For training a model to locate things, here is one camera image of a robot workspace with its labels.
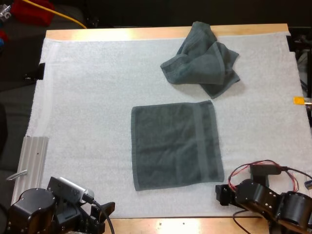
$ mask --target wire bundle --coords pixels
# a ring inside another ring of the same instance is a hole
[[[228,178],[228,185],[230,187],[230,189],[235,193],[237,188],[235,185],[233,185],[231,183],[231,178],[237,174],[239,174],[240,172],[244,171],[245,169],[247,169],[248,167],[250,167],[251,165],[273,165],[276,166],[277,168],[281,169],[281,171],[285,171],[286,174],[290,177],[290,179],[292,180],[292,190],[294,192],[298,192],[299,191],[299,183],[298,180],[290,173],[288,172],[288,170],[290,170],[290,168],[288,167],[282,167],[280,166],[278,163],[266,159],[266,160],[261,160],[261,161],[255,161],[255,162],[251,162],[251,163],[246,163],[243,165],[240,165],[239,167],[237,167],[234,171],[232,171],[232,173],[230,174],[229,178]]]

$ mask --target crumpled gray towel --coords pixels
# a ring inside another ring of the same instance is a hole
[[[177,55],[161,64],[172,84],[200,84],[216,98],[239,81],[232,69],[238,53],[217,42],[208,24],[194,22]]]
[[[211,101],[134,107],[131,138],[137,191],[224,180]]]

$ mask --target yellow cable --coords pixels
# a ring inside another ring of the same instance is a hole
[[[87,28],[87,27],[84,26],[82,23],[80,23],[78,20],[73,19],[73,18],[71,18],[71,17],[69,17],[69,16],[66,16],[66,15],[63,15],[63,14],[57,12],[57,11],[54,11],[54,10],[51,10],[51,9],[46,8],[46,7],[44,7],[44,6],[38,5],[38,4],[36,4],[36,3],[32,2],[32,1],[29,1],[29,0],[22,0],[22,1],[24,1],[24,2],[26,2],[26,3],[29,3],[29,4],[31,4],[31,5],[33,5],[33,6],[39,7],[39,8],[41,8],[41,9],[43,9],[43,10],[52,12],[53,14],[56,14],[56,15],[61,16],[61,17],[64,17],[64,18],[66,18],[66,19],[68,19],[68,20],[71,20],[71,21],[73,21],[73,22],[79,24],[79,25],[80,25],[81,27],[83,27],[83,28]]]

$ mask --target metal bracket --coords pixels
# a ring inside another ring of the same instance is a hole
[[[41,186],[48,141],[49,139],[45,136],[24,137],[19,158],[18,173],[7,178],[16,179],[12,204],[18,201],[24,191]]]

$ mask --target red object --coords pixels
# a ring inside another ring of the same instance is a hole
[[[50,3],[48,0],[30,0],[30,1],[38,5],[44,6],[46,8],[49,8],[51,10],[54,10],[54,5]],[[40,26],[49,26],[54,16],[53,13],[43,10],[39,7],[33,6],[22,0],[14,1],[11,8],[11,13],[20,22]]]
[[[8,36],[5,34],[4,31],[0,31],[0,38],[1,38],[4,42],[6,42],[6,41],[9,40]]]

